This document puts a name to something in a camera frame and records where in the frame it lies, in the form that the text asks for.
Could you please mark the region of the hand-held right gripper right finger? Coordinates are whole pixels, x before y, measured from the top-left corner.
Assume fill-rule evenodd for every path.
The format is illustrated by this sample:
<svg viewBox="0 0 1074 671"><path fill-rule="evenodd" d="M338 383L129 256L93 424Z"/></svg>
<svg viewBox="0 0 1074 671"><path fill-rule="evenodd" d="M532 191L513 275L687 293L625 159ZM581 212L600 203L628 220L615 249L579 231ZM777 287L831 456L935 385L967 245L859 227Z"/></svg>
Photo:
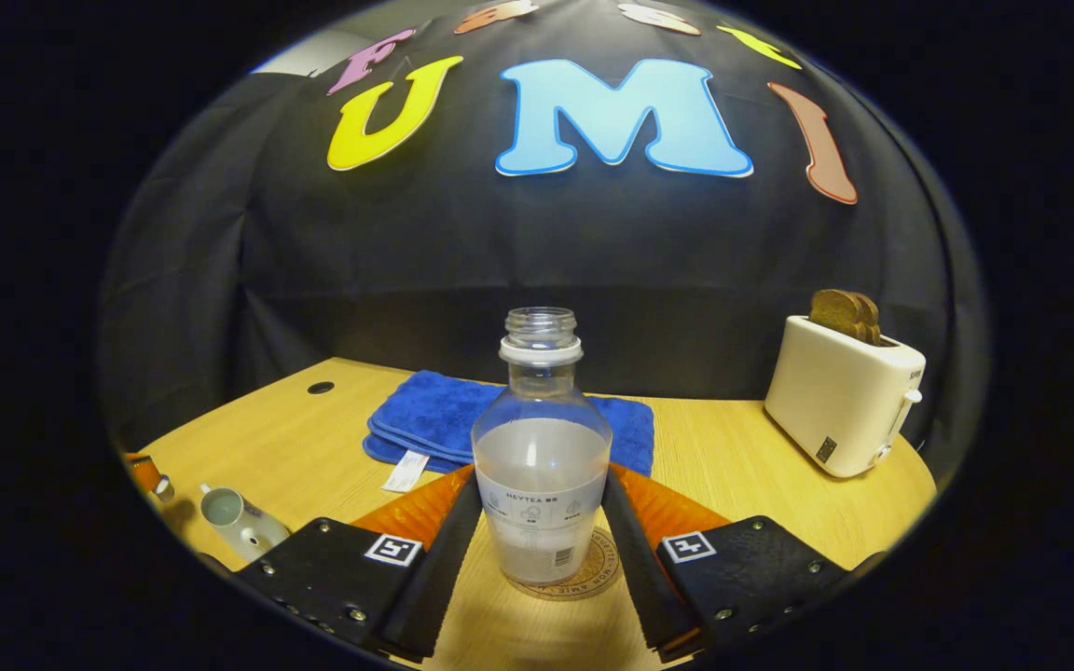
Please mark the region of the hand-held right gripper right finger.
<svg viewBox="0 0 1074 671"><path fill-rule="evenodd" d="M851 578L775 519L730 521L621 464L603 510L645 644L665 663L741 650Z"/></svg>

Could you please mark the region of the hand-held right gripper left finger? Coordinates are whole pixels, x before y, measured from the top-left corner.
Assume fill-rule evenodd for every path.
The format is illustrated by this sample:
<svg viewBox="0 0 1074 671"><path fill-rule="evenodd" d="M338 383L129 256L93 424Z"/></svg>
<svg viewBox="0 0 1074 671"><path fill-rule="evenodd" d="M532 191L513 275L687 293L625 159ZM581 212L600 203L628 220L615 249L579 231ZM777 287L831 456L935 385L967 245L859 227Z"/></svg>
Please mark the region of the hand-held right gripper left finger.
<svg viewBox="0 0 1074 671"><path fill-rule="evenodd" d="M234 581L342 646L420 663L435 653L481 511L464 466L357 521L316 517Z"/></svg>

